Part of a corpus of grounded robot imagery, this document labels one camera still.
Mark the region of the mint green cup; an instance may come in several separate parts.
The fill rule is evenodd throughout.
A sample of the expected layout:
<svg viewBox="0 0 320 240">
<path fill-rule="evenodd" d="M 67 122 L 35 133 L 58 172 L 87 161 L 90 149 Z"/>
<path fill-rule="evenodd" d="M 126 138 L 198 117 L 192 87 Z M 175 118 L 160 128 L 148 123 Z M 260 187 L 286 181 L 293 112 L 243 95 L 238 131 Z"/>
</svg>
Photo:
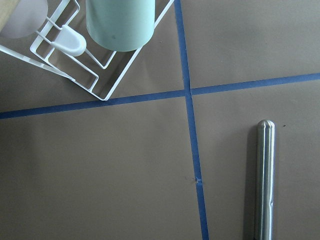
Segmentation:
<svg viewBox="0 0 320 240">
<path fill-rule="evenodd" d="M 153 36 L 154 0 L 87 0 L 86 28 L 105 49 L 130 52 L 143 47 Z"/>
</svg>

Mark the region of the grey cup on rack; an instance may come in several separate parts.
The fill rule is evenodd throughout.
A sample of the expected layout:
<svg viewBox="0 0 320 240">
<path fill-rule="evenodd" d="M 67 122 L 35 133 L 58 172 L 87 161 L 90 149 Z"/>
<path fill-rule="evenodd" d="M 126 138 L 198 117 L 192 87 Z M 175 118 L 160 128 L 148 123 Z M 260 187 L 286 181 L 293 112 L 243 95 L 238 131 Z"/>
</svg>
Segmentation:
<svg viewBox="0 0 320 240">
<path fill-rule="evenodd" d="M 43 25 L 47 15 L 47 0 L 21 0 L 0 31 L 0 36 L 18 39 L 31 35 Z"/>
</svg>

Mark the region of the steel muddler rod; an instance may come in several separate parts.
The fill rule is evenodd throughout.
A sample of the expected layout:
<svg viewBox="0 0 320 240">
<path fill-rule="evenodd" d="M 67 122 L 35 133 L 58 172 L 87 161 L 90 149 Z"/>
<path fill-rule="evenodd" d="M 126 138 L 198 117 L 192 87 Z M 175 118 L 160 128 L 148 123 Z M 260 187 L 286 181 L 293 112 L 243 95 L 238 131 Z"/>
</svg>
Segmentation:
<svg viewBox="0 0 320 240">
<path fill-rule="evenodd" d="M 273 238 L 275 149 L 275 124 L 271 120 L 261 120 L 257 124 L 255 240 Z"/>
</svg>

